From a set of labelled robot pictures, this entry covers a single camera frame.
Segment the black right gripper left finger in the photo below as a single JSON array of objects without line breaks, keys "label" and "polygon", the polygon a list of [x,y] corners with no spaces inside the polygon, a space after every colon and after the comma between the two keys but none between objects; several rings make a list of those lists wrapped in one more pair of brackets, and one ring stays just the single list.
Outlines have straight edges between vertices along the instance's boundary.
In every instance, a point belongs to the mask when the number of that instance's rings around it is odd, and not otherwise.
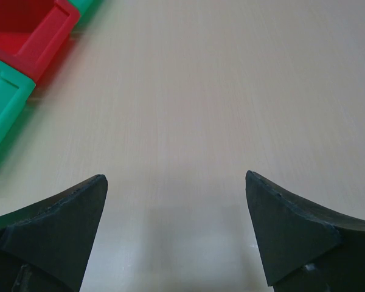
[{"label": "black right gripper left finger", "polygon": [[106,201],[95,175],[0,216],[0,291],[79,291]]}]

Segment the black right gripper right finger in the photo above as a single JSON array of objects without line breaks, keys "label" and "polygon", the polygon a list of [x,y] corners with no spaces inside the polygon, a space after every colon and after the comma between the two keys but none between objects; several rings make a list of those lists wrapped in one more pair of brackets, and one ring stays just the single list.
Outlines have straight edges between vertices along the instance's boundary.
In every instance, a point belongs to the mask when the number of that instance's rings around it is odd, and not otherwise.
[{"label": "black right gripper right finger", "polygon": [[274,291],[365,291],[365,220],[296,195],[256,172],[246,200]]}]

